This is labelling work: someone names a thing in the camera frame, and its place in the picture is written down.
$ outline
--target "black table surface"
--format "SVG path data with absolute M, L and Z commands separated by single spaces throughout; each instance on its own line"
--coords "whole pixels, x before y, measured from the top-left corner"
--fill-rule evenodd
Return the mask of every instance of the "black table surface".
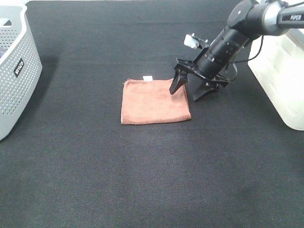
M 304 133 L 246 63 L 197 102 L 190 76 L 190 121 L 120 123 L 123 82 L 172 78 L 184 35 L 214 39 L 237 3 L 28 3 L 43 70 L 0 142 L 0 227 L 303 227 Z

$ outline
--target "gray laundry basket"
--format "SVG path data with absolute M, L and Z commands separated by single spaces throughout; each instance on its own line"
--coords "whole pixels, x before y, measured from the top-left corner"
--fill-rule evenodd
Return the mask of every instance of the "gray laundry basket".
M 1 5 L 0 46 L 7 51 L 0 58 L 0 140 L 9 134 L 27 105 L 42 65 L 26 17 L 24 5 Z

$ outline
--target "white plastic container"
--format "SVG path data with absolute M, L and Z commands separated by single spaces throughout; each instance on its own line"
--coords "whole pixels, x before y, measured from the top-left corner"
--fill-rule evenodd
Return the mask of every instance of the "white plastic container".
M 291 34 L 264 37 L 260 55 L 249 67 L 268 95 L 284 123 L 304 131 L 304 51 Z M 253 57 L 261 40 L 255 40 L 249 57 Z
M 7 51 L 0 58 L 0 140 L 9 134 L 27 105 L 42 65 L 26 17 L 25 5 L 1 5 L 0 46 Z

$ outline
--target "perforated basket wall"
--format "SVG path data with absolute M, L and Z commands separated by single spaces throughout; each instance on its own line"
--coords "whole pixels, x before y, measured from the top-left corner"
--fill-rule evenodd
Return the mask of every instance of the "perforated basket wall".
M 42 70 L 23 5 L 0 5 L 0 18 L 11 26 L 0 26 L 0 139 L 11 131 L 27 105 Z

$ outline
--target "towel tag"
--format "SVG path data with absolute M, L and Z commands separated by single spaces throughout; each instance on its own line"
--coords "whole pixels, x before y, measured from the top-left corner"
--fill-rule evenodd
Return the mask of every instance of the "towel tag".
M 144 82 L 151 82 L 153 81 L 153 77 L 152 76 L 142 76 L 143 81 Z

